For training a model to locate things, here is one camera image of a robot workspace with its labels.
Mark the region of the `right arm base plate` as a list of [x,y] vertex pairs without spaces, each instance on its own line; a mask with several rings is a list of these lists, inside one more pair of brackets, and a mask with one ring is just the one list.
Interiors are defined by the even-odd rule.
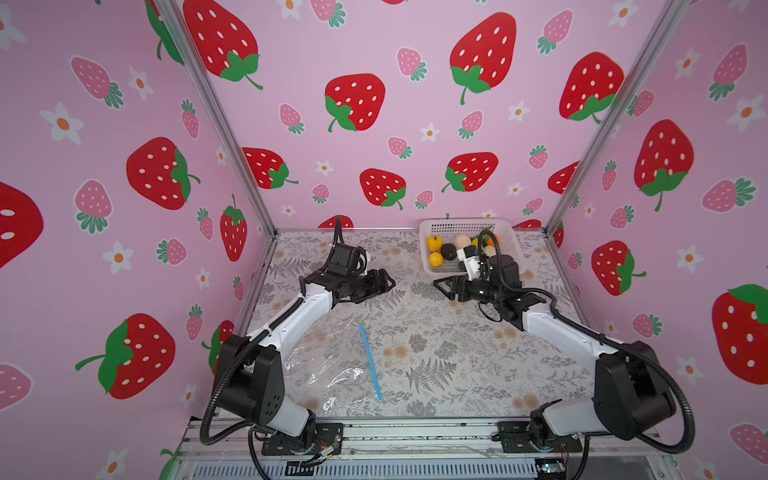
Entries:
[[581,453],[579,436],[556,436],[537,422],[502,421],[491,440],[501,444],[505,453]]

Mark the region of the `clear zip top bag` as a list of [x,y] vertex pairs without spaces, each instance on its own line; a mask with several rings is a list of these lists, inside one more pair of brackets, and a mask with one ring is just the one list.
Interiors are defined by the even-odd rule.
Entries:
[[359,397],[380,401],[382,390],[369,339],[359,315],[323,318],[283,361],[286,386],[296,401],[322,411]]

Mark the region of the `black round toy food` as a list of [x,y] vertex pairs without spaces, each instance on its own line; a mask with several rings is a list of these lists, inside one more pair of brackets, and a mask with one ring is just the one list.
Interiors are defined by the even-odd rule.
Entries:
[[445,243],[440,248],[440,254],[444,261],[454,261],[457,259],[457,248],[454,244]]

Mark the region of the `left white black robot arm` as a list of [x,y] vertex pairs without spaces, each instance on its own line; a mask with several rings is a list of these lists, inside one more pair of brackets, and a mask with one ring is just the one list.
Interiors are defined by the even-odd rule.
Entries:
[[244,428],[283,437],[293,450],[308,450],[316,438],[316,417],[285,393],[282,355],[339,303],[363,303],[392,290],[384,269],[364,275],[316,271],[299,279],[293,302],[264,326],[222,345],[214,387],[203,414],[200,441],[210,446]]

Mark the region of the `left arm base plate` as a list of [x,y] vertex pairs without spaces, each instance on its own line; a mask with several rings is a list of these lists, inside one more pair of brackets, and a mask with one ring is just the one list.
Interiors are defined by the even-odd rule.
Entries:
[[277,432],[261,447],[265,456],[336,455],[341,452],[344,424],[339,422],[310,422],[299,436]]

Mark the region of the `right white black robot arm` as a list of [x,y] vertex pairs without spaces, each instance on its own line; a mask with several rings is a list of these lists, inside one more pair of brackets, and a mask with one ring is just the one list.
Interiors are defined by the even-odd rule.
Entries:
[[492,306],[500,321],[547,341],[593,376],[590,397],[552,401],[531,412],[527,435],[533,448],[551,450],[572,434],[639,440],[667,454],[692,447],[690,402],[649,345],[621,342],[566,317],[554,294],[522,286],[508,255],[464,263],[465,274],[437,279],[434,287],[450,300]]

